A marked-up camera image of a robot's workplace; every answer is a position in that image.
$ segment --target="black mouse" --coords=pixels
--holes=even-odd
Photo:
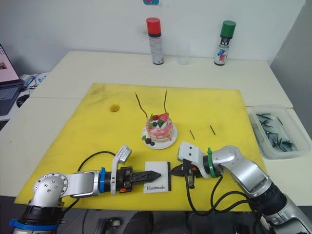
[[[16,105],[18,107],[21,107],[23,105],[23,103],[29,98],[29,94],[25,94],[21,97],[19,97],[17,100],[16,100]]]

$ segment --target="white plate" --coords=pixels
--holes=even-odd
[[[146,145],[147,147],[154,149],[154,150],[162,150],[162,149],[166,149],[169,146],[171,146],[177,139],[177,128],[174,124],[172,124],[173,126],[173,135],[171,136],[171,140],[165,141],[165,142],[155,142],[155,145],[150,145],[150,144],[146,144],[144,140],[142,140],[143,136],[148,136],[148,132],[144,126],[143,131],[142,131],[142,135],[141,135],[141,140],[143,142],[144,145]]]

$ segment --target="transparent storage box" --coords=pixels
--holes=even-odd
[[[278,105],[255,106],[249,118],[264,157],[287,159],[310,151],[311,144],[286,108]]]

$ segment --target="clear plastic cup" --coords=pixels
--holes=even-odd
[[[190,42],[186,39],[178,39],[176,42],[176,62],[180,65],[189,63]]]

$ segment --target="laptop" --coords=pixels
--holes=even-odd
[[[9,113],[12,105],[23,88],[23,81],[0,44],[0,116]]]

